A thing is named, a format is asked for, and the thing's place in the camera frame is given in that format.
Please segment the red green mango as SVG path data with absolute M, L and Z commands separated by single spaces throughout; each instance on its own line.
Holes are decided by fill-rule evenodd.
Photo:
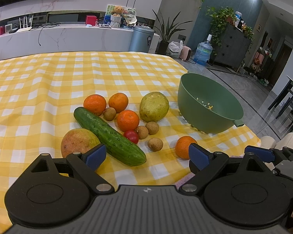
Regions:
M 61 141 L 62 157 L 67 157 L 73 152 L 82 154 L 99 145 L 98 137 L 85 128 L 76 128 L 68 131 Z

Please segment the orange mandarin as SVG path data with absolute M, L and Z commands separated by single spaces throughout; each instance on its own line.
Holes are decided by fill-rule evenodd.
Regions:
M 83 107 L 96 116 L 104 112 L 106 105 L 106 99 L 98 94 L 89 95 L 83 102 Z
M 183 136 L 178 139 L 175 145 L 175 152 L 178 157 L 184 160 L 189 159 L 189 146 L 192 143 L 197 143 L 195 139 L 190 136 Z
M 129 99 L 126 94 L 118 92 L 111 96 L 108 101 L 108 105 L 114 108 L 117 113 L 124 111 L 129 104 Z
M 135 130 L 139 126 L 139 123 L 140 119 L 137 113 L 132 110 L 124 110 L 117 116 L 117 125 L 123 132 Z

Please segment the green cucumber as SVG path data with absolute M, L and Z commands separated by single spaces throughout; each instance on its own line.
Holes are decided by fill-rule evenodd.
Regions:
M 74 110 L 77 123 L 93 134 L 106 146 L 107 153 L 128 166 L 139 166 L 147 161 L 146 154 L 135 143 L 124 137 L 100 117 L 86 108 Z

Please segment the brown longan front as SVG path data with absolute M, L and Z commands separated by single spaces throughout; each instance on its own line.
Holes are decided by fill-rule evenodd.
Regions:
M 160 151 L 163 148 L 163 141 L 159 138 L 151 138 L 147 142 L 147 146 L 153 152 Z

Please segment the brown longan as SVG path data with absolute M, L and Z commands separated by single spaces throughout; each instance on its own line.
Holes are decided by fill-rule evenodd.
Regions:
M 160 151 L 163 148 L 163 141 L 159 138 L 151 138 L 147 142 L 147 146 L 153 152 Z
M 159 125 L 154 121 L 148 122 L 146 124 L 146 128 L 148 129 L 150 135 L 155 135 L 159 131 Z
M 113 121 L 114 118 L 116 117 L 116 114 L 117 114 L 117 112 L 113 107 L 108 107 L 103 112 L 103 118 L 106 121 Z
M 135 131 L 139 139 L 145 139 L 149 135 L 149 130 L 146 128 L 146 126 L 138 126 Z

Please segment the red cherry tomato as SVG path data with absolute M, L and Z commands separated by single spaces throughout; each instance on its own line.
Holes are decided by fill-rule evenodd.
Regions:
M 126 132 L 124 132 L 123 136 L 135 144 L 138 143 L 139 137 L 137 132 L 134 130 L 127 130 Z

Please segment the brown longan back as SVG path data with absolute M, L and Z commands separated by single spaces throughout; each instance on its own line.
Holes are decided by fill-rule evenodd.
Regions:
M 116 114 L 117 114 L 117 112 L 113 107 L 108 107 L 103 112 L 103 118 L 106 121 L 113 121 L 114 118 L 116 117 Z

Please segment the yellow green pear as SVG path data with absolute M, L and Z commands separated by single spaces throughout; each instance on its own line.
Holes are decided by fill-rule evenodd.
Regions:
M 145 122 L 158 122 L 162 120 L 169 111 L 169 101 L 161 92 L 150 92 L 146 94 L 139 106 L 140 118 Z

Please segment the purple fluffy cloth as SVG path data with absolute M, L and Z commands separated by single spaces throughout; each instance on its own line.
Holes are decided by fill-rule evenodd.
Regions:
M 177 189 L 179 189 L 182 185 L 184 185 L 186 182 L 188 182 L 191 178 L 193 178 L 195 174 L 189 173 L 180 180 L 178 180 L 174 185 L 176 186 Z

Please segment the yellow white checkered tablecloth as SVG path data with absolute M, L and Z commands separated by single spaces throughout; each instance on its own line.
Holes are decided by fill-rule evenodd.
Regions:
M 133 52 L 44 53 L 0 61 L 0 233 L 11 223 L 4 195 L 38 155 L 61 157 L 63 136 L 78 128 L 74 110 L 86 97 L 109 99 L 122 92 L 134 112 L 142 97 L 163 93 L 170 109 L 159 123 L 159 152 L 149 150 L 146 140 L 138 146 L 146 164 L 129 167 L 108 156 L 98 174 L 113 186 L 120 184 L 169 185 L 189 173 L 188 161 L 175 154 L 177 140 L 185 135 L 203 148 L 240 156 L 246 146 L 260 145 L 247 127 L 231 127 L 223 133 L 205 134 L 192 128 L 180 115 L 177 93 L 186 69 L 170 57 Z

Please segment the blue water jug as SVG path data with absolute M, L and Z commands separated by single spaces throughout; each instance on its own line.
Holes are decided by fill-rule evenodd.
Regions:
M 207 39 L 198 44 L 193 60 L 200 65 L 205 66 L 209 61 L 213 48 L 211 46 L 212 35 L 209 34 Z

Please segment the dark grey drawer cabinet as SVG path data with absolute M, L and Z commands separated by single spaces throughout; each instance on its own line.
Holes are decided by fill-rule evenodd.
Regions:
M 227 28 L 220 36 L 221 46 L 214 49 L 216 56 L 215 63 L 229 66 L 237 70 L 245 58 L 246 52 L 251 44 L 248 39 L 238 28 L 227 24 Z

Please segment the white plastic bag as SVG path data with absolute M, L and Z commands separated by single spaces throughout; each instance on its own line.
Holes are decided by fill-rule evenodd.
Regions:
M 183 41 L 180 40 L 179 42 L 171 41 L 168 44 L 166 55 L 172 57 L 172 58 L 179 58 L 181 51 L 183 49 Z

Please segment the blue grey trash bin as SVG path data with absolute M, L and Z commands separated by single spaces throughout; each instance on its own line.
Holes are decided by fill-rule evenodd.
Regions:
M 149 27 L 135 26 L 129 46 L 129 52 L 148 53 L 155 31 Z

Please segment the red box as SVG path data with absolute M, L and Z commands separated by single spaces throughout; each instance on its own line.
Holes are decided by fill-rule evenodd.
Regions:
M 85 24 L 86 25 L 91 25 L 91 26 L 95 26 L 97 22 L 97 17 L 95 15 L 87 15 L 86 16 L 86 21 Z

